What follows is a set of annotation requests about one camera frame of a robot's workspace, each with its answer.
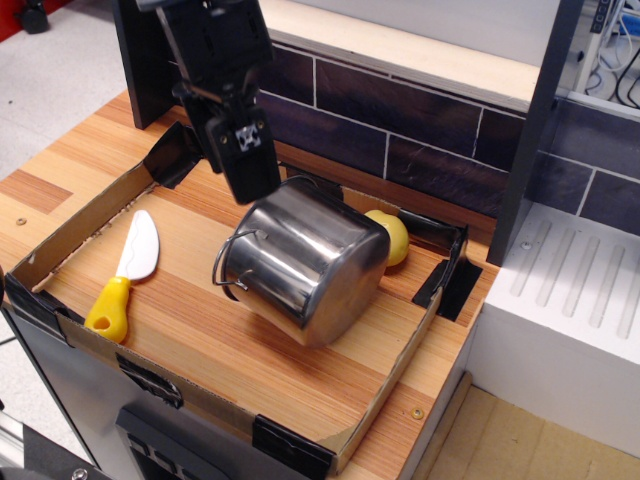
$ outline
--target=wooden cutting board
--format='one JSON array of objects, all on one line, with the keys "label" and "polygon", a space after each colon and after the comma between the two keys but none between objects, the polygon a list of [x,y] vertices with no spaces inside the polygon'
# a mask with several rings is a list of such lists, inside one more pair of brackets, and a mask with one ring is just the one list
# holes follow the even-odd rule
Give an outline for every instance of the wooden cutting board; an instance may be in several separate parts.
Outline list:
[{"label": "wooden cutting board", "polygon": [[[126,94],[114,99],[0,183],[5,271],[138,163],[173,121],[184,120],[176,109],[140,131],[130,108]],[[329,448],[344,445],[422,320],[425,309],[410,299],[441,255],[412,246],[403,267],[382,279],[362,319],[333,345],[310,350],[211,284],[215,254],[246,207],[231,200],[224,179],[206,163],[175,190],[157,187],[143,195],[132,206],[137,208],[156,221],[161,253],[157,272],[131,293],[125,347],[243,411],[266,415]],[[115,218],[43,288],[86,315],[115,273],[131,216]],[[18,218],[27,223],[19,225]],[[482,263],[486,245],[472,241],[469,254]],[[485,268],[458,321],[434,319],[342,478],[398,476],[495,272]],[[424,416],[411,415],[415,409]]]}]

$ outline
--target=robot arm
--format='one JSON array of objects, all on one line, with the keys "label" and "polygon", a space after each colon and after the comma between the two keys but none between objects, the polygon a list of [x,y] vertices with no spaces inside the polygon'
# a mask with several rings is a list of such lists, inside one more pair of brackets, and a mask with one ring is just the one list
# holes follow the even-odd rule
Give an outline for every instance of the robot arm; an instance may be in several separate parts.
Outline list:
[{"label": "robot arm", "polygon": [[246,204],[280,184],[273,137],[251,71],[273,60],[257,0],[137,0],[155,10],[180,68],[180,99],[204,156]]}]

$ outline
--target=dark tile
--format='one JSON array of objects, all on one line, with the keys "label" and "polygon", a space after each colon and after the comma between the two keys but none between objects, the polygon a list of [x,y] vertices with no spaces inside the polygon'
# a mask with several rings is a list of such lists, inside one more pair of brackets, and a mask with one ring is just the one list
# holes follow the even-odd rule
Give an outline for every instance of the dark tile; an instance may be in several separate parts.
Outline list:
[{"label": "dark tile", "polygon": [[560,104],[551,153],[640,179],[640,123],[573,102]]},{"label": "dark tile", "polygon": [[419,142],[470,157],[480,108],[386,78],[316,62],[317,105]]},{"label": "dark tile", "polygon": [[593,170],[547,154],[535,163],[531,198],[548,207],[575,215]]},{"label": "dark tile", "polygon": [[313,105],[313,59],[275,48],[275,60],[255,73],[261,90]]},{"label": "dark tile", "polygon": [[640,235],[640,184],[596,172],[581,217]]},{"label": "dark tile", "polygon": [[508,174],[397,137],[391,137],[387,179],[497,217]]},{"label": "dark tile", "polygon": [[485,110],[480,121],[475,159],[492,167],[511,171],[524,120]]},{"label": "dark tile", "polygon": [[[482,99],[479,99],[479,98],[467,97],[467,96],[462,95],[460,93],[454,93],[454,92],[445,90],[444,88],[441,88],[441,87],[435,87],[433,85],[429,85],[429,84],[424,83],[424,82],[419,82],[419,81],[413,80],[411,78],[404,78],[401,75],[389,75],[389,78],[392,79],[392,80],[398,80],[398,81],[403,82],[403,83],[408,83],[410,85],[415,85],[416,87],[426,88],[426,89],[428,89],[431,92],[436,93],[436,94],[440,93],[442,95],[446,95],[447,97],[457,98],[460,101],[465,102],[465,103],[471,103],[473,105],[484,106],[484,107],[489,107],[489,108],[496,108],[497,107],[495,102],[489,102],[489,101],[482,100]],[[500,106],[499,108],[500,108],[500,111],[502,111],[504,113],[509,113],[511,115],[515,115],[516,117],[523,117],[523,116],[526,115],[526,112],[522,112],[520,110],[514,110],[512,108],[507,108],[507,107],[503,107],[503,106]]]},{"label": "dark tile", "polygon": [[276,140],[382,177],[385,133],[264,93],[258,103]]}]

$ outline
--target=knife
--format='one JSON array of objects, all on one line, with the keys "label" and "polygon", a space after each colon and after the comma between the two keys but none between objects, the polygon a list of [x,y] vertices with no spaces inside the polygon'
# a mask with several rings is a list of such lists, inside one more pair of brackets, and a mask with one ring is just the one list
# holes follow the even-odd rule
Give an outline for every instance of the knife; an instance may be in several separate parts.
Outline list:
[{"label": "knife", "polygon": [[127,302],[131,282],[153,273],[158,263],[160,240],[146,210],[133,215],[115,277],[109,279],[84,321],[85,327],[120,343],[127,336]]}]

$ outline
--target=pot handle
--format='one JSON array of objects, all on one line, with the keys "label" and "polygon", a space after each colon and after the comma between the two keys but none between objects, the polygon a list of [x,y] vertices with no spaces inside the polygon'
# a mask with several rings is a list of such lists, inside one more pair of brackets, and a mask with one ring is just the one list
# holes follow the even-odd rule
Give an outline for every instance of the pot handle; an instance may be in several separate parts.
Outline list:
[{"label": "pot handle", "polygon": [[242,283],[240,279],[236,280],[235,282],[230,282],[226,280],[226,272],[224,271],[224,269],[221,272],[220,280],[218,280],[217,278],[218,278],[218,265],[220,264],[220,261],[222,260],[222,257],[225,255],[227,250],[229,250],[229,247],[231,246],[231,244],[238,238],[244,237],[245,235],[250,235],[250,234],[256,234],[259,238],[263,240],[268,236],[267,233],[263,232],[262,230],[247,230],[246,232],[242,232],[242,233],[234,233],[229,238],[227,238],[225,242],[222,244],[222,247],[220,247],[220,250],[218,251],[218,255],[216,255],[216,261],[213,264],[213,273],[211,274],[211,280],[213,281],[214,285],[217,285],[220,287],[224,287],[227,285],[236,285],[237,287],[242,288],[244,291],[247,291],[249,289],[249,287],[247,287],[244,283]]}]

